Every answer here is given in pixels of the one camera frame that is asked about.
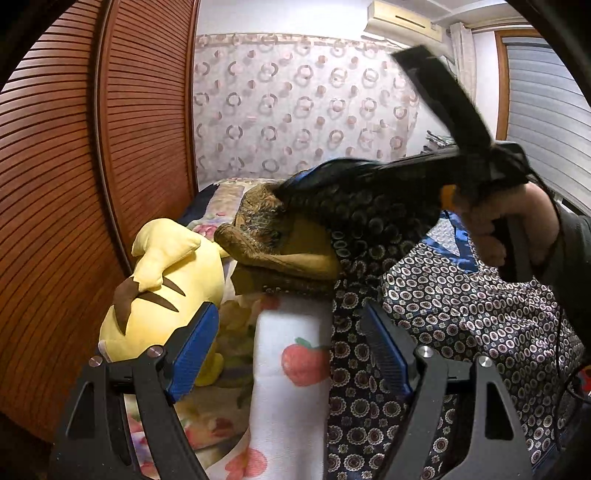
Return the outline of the wall air conditioner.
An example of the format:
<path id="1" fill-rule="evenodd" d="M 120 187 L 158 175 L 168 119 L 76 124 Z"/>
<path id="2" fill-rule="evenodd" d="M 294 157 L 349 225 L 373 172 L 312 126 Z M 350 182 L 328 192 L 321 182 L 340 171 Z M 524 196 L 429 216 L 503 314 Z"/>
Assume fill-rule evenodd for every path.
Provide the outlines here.
<path id="1" fill-rule="evenodd" d="M 439 56 L 454 57 L 451 41 L 442 26 L 388 2 L 370 3 L 365 31 L 408 46 L 425 45 Z"/>

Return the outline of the white strawberry blanket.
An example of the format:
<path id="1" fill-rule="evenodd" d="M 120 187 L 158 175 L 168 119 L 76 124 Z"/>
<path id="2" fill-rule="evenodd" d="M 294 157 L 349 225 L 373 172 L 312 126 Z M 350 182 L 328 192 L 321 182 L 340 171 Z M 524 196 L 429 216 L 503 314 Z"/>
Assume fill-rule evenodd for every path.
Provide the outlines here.
<path id="1" fill-rule="evenodd" d="M 324 479 L 329 416 L 328 300 L 267 296 L 256 317 L 249 428 L 211 479 Z"/>

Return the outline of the grey window blind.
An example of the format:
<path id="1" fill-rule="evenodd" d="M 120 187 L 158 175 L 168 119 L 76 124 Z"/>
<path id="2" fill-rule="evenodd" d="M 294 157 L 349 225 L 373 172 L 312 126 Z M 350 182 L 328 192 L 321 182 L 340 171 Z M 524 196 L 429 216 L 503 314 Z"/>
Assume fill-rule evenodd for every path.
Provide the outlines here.
<path id="1" fill-rule="evenodd" d="M 505 37 L 509 75 L 507 139 L 524 149 L 548 187 L 590 213 L 590 106 L 542 38 Z"/>

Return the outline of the pink circle-patterned curtain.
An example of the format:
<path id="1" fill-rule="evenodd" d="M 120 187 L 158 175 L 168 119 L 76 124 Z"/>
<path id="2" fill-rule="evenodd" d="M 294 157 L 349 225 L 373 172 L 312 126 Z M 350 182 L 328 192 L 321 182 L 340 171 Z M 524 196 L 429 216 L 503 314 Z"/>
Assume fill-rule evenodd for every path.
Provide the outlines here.
<path id="1" fill-rule="evenodd" d="M 199 186 L 287 178 L 341 157 L 404 157 L 420 98 L 393 52 L 387 44 L 304 35 L 198 36 Z"/>

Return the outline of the yellow plush toy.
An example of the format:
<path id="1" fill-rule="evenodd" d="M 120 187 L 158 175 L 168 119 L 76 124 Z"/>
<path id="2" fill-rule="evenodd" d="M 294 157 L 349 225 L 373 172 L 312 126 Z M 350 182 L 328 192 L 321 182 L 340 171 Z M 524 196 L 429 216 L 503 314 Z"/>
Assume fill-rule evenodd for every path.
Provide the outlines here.
<path id="1" fill-rule="evenodd" d="M 99 332 L 98 349 L 110 362 L 134 359 L 163 345 L 202 304 L 221 306 L 221 246 L 167 218 L 146 223 L 131 249 L 137 259 L 119 284 Z"/>

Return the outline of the brown louvered wardrobe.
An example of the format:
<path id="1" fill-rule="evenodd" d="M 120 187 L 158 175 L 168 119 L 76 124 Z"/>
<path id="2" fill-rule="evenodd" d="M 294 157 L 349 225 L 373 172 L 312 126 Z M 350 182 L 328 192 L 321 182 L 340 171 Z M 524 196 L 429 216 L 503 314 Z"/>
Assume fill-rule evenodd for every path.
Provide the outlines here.
<path id="1" fill-rule="evenodd" d="M 54 438 L 132 241 L 197 190 L 197 2 L 54 1 L 1 90 L 1 410 Z"/>

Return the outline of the navy circle-patterned garment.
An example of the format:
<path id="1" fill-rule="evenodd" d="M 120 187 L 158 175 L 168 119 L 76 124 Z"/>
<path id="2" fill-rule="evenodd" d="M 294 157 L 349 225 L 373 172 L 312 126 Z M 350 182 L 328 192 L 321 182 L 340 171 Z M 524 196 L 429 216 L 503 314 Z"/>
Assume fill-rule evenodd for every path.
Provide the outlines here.
<path id="1" fill-rule="evenodd" d="M 582 359 L 583 346 L 554 293 L 537 280 L 504 281 L 477 257 L 457 216 L 451 217 L 450 246 L 433 239 L 430 231 L 444 218 L 443 210 L 418 233 L 399 218 L 376 217 L 378 230 L 370 232 L 301 214 L 329 231 L 342 268 L 332 297 L 328 477 L 381 479 L 381 464 L 407 417 L 407 402 L 388 390 L 362 331 L 363 308 L 374 301 L 417 345 L 455 361 L 490 357 L 525 436 L 530 479 L 558 478 L 564 459 L 558 445 L 575 446 L 574 429 L 589 413 L 560 385 Z M 445 479 L 456 405 L 455 396 L 445 397 L 434 447 L 418 479 Z"/>

